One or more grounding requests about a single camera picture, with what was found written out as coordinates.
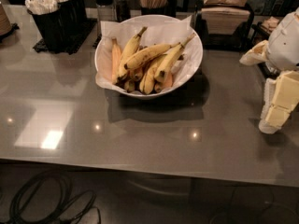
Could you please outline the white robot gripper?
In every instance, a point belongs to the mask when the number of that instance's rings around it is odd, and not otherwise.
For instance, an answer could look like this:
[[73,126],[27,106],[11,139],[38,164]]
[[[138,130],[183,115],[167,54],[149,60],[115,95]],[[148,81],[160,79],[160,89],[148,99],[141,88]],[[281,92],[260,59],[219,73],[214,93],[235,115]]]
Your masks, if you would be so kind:
[[[299,64],[299,8],[286,15],[269,36],[248,50],[239,60],[251,66],[268,61],[280,71],[298,70]],[[299,73],[282,72],[264,84],[264,106],[259,129],[272,134],[280,130],[291,112],[299,104]]]

